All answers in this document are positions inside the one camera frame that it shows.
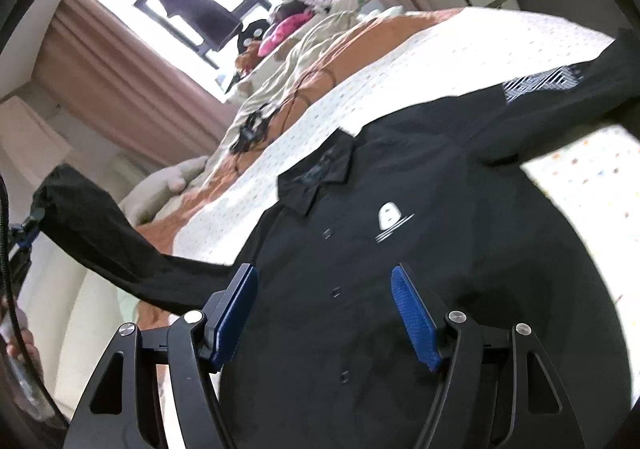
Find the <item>grey plush toy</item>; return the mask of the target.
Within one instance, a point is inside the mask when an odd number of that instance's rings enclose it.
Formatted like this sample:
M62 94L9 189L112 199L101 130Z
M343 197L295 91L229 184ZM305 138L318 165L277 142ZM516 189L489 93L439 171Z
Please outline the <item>grey plush toy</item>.
M206 156L194 157L165 167L140 181L119 203L129 224L134 227L149 222L175 195L203 172Z

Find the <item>beige crumpled blanket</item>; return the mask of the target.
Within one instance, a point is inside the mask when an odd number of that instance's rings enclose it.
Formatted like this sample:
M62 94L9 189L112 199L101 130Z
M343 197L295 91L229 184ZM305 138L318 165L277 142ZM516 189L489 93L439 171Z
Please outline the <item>beige crumpled blanket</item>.
M356 11L338 12L324 18L314 16L262 60L247 78L233 86L226 105L236 110L234 120L209 157L201 177L206 179L215 172L250 114L262 110L270 115L279 109L308 68L323 57L337 39L363 21L364 16Z

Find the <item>black plush with eyes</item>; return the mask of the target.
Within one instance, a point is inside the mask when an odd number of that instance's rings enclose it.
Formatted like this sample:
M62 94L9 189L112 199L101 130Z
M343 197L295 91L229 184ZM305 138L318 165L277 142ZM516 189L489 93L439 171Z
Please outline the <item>black plush with eyes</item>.
M252 42L261 42L270 26L267 19L258 19L246 24L238 35L238 53L244 53Z

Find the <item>hanging dark coat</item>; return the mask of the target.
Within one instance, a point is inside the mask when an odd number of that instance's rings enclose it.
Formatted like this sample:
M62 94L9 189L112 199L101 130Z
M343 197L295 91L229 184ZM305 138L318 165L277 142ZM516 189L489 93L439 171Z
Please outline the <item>hanging dark coat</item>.
M167 15L180 16L214 51L242 30L241 20L214 0L159 0Z

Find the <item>white floral bed sheet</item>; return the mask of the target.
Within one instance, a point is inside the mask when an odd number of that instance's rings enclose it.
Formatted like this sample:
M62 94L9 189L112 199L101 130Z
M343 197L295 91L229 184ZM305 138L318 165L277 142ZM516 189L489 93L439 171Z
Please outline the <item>white floral bed sheet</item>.
M630 36L520 16L500 44L427 63L465 10L336 86L179 233L178 253L260 287L219 396L238 420L326 403L425 408L435 380L390 291L394 266L495 327L526 322L577 408L624 412L630 359L584 243L522 166L639 91Z

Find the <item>cream padded headboard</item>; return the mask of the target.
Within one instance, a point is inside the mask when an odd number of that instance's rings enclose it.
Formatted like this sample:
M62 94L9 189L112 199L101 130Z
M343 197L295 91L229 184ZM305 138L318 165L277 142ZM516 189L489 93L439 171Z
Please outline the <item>cream padded headboard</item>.
M138 319L138 302L39 235L18 305L35 335L43 380L71 417L108 343L124 322Z

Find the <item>orange-brown duvet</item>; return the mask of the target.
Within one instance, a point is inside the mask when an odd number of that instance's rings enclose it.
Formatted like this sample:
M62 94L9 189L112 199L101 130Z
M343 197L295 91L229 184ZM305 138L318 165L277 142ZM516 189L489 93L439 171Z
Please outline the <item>orange-brown duvet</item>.
M230 189L267 146L291 128L314 102L412 35L450 19L458 12L457 9L446 9L402 14L392 10L389 14L364 16L363 22L337 39L328 52L308 68L279 109L270 115L262 110L250 114L215 172L203 179L204 168L186 189L169 200L166 209L158 212L151 222L138 227L142 237L157 250L170 254L179 230L205 205Z

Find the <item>black button-up jacket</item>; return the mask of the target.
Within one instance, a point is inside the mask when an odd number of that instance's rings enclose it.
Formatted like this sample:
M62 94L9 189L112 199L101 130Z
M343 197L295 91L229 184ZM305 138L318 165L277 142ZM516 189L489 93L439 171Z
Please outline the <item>black button-up jacket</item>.
M277 180L228 266L164 255L67 165L41 231L172 311L117 335L66 436L149 439L130 371L168 362L190 448L603 448L630 410L620 319L584 244L524 174L639 110L639 41L334 131Z

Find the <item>pink garment on sill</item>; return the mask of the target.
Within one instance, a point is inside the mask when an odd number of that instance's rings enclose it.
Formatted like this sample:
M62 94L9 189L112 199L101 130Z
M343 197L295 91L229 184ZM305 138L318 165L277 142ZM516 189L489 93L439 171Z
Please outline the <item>pink garment on sill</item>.
M291 36L313 17L314 13L306 10L283 19L274 27L274 30L262 40L262 43L258 48L258 56L261 58L269 56L273 50L278 48L282 42L288 38L288 36Z

